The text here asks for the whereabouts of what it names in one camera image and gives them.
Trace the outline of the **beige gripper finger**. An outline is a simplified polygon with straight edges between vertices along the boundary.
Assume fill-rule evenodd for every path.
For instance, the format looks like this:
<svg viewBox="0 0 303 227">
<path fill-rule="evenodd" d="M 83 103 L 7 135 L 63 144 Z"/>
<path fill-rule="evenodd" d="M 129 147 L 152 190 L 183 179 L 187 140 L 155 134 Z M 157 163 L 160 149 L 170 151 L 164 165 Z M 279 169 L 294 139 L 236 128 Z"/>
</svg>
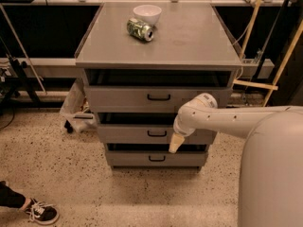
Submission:
<svg viewBox="0 0 303 227">
<path fill-rule="evenodd" d="M 176 153 L 178 148 L 182 146 L 184 141 L 185 141 L 185 137 L 183 135 L 174 132 L 170 139 L 169 152 Z"/>
</svg>

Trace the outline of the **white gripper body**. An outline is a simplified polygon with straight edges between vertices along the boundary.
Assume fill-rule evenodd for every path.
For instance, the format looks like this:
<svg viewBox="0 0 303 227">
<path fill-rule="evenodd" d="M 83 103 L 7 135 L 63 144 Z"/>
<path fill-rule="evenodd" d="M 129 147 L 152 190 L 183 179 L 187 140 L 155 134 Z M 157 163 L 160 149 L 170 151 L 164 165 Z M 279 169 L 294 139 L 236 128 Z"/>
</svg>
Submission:
<svg viewBox="0 0 303 227">
<path fill-rule="evenodd" d="M 180 134 L 184 137 L 188 137 L 195 132 L 193 128 L 190 128 L 182 122 L 181 117 L 179 115 L 177 115 L 174 119 L 173 129 L 175 133 Z"/>
</svg>

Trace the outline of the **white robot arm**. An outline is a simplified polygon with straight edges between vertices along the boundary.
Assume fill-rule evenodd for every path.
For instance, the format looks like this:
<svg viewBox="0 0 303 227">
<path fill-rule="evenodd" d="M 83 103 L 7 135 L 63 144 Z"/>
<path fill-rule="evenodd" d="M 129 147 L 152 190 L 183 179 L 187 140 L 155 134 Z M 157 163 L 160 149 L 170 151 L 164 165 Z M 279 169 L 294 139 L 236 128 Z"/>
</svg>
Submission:
<svg viewBox="0 0 303 227">
<path fill-rule="evenodd" d="M 219 108 L 202 93 L 180 107 L 169 152 L 196 130 L 243 138 L 238 227 L 303 227 L 303 107 Z"/>
</svg>

